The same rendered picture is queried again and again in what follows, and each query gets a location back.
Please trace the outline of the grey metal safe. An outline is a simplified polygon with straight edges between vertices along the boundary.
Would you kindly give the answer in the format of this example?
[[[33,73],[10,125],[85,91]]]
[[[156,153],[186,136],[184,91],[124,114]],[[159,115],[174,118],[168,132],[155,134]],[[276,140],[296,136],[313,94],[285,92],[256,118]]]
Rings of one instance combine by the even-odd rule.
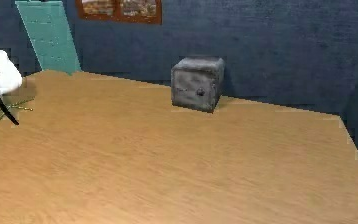
[[[185,57],[171,69],[174,106],[212,113],[220,99],[225,62],[220,57]]]

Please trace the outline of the white chair with black legs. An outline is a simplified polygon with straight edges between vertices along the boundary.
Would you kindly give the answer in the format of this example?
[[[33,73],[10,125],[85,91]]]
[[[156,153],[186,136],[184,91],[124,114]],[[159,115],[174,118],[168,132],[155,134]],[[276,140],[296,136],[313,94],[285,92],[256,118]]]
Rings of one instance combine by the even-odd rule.
[[[9,59],[5,50],[0,49],[0,120],[6,116],[14,125],[19,122],[11,113],[11,109],[32,111],[32,108],[25,107],[24,104],[33,100],[28,98],[16,103],[6,104],[3,96],[17,90],[23,84],[23,77],[14,63]]]

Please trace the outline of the brown framed wall picture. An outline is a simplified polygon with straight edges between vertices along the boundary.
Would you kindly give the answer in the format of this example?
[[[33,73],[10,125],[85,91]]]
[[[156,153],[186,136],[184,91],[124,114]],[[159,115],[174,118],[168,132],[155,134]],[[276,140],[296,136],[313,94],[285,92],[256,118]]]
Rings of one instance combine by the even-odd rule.
[[[162,0],[75,0],[86,20],[162,24]]]

